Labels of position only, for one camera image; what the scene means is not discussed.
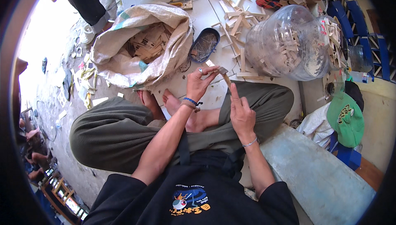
olive green pants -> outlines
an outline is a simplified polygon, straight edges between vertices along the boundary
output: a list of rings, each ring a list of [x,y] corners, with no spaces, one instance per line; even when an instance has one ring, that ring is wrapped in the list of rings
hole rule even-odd
[[[289,113],[294,96],[290,89],[266,83],[235,82],[256,112],[255,133],[265,141]],[[227,154],[241,147],[230,120],[230,91],[220,109],[219,125],[204,132],[187,133],[191,153],[217,149]],[[133,173],[147,144],[160,128],[147,127],[152,112],[143,105],[114,97],[80,115],[70,130],[70,147],[76,159],[91,168]],[[178,163],[176,152],[172,163]]]

silver chain bracelet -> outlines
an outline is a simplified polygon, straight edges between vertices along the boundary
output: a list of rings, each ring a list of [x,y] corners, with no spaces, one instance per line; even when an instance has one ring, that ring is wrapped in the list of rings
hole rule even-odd
[[[242,147],[250,146],[250,145],[252,145],[255,141],[257,141],[257,136],[256,136],[256,138],[253,140],[253,142],[251,142],[251,143],[249,143],[249,144],[246,144],[246,145],[243,145],[243,144],[242,144]]]

hand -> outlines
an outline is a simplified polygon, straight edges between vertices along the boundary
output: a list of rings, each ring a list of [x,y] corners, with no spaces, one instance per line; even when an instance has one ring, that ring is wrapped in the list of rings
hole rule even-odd
[[[187,75],[187,98],[198,102],[202,96],[204,96],[207,86],[215,79],[219,72],[213,72],[205,80],[202,80],[203,75],[207,75],[209,72],[218,69],[218,66],[197,68],[194,72]]]
[[[250,109],[246,97],[239,98],[235,83],[231,84],[231,123],[242,144],[252,142],[256,135],[253,131],[256,112]]]

black t-shirt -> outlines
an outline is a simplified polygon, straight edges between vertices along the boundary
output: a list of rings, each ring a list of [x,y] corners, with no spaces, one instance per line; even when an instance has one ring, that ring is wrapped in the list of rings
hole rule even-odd
[[[107,178],[84,224],[298,224],[285,182],[255,202],[237,181],[201,166],[173,166],[146,186],[120,174]]]

bracelet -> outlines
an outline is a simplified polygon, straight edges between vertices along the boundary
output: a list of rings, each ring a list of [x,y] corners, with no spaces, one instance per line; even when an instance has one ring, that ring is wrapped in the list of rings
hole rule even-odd
[[[198,103],[196,103],[195,101],[193,101],[192,99],[187,98],[187,97],[184,98],[184,99],[185,99],[185,100],[188,100],[188,101],[190,101],[190,102],[192,102],[196,107],[199,106],[200,104],[203,104],[203,102],[198,102]]]
[[[255,141],[257,141],[257,136],[256,136],[256,138],[253,140],[253,142],[251,142],[251,143],[249,143],[249,144],[246,144],[246,145],[243,145],[243,144],[242,144],[242,147],[250,146],[250,145],[252,145]]]
[[[199,107],[196,107],[194,103],[192,103],[191,101],[189,101],[187,99],[182,100],[180,105],[188,106],[189,108],[193,109],[195,113],[197,113],[201,110]]]

